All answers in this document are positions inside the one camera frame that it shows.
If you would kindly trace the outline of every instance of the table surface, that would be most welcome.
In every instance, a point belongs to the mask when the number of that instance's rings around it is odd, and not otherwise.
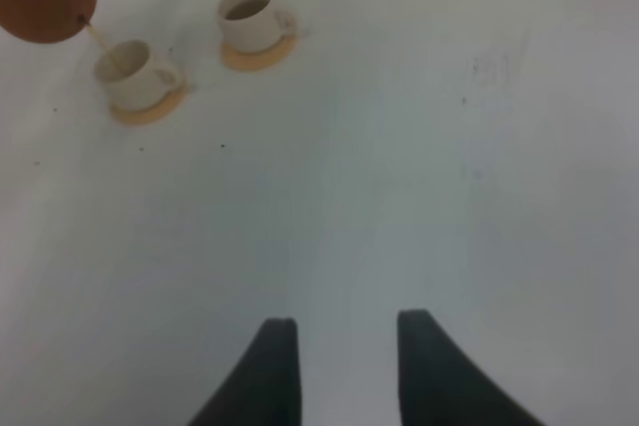
[[[271,316],[305,424],[397,425],[428,308],[553,425],[635,424],[639,0],[279,0],[225,70],[219,0],[99,0],[191,95],[125,128],[86,35],[0,35],[0,423],[186,424]]]

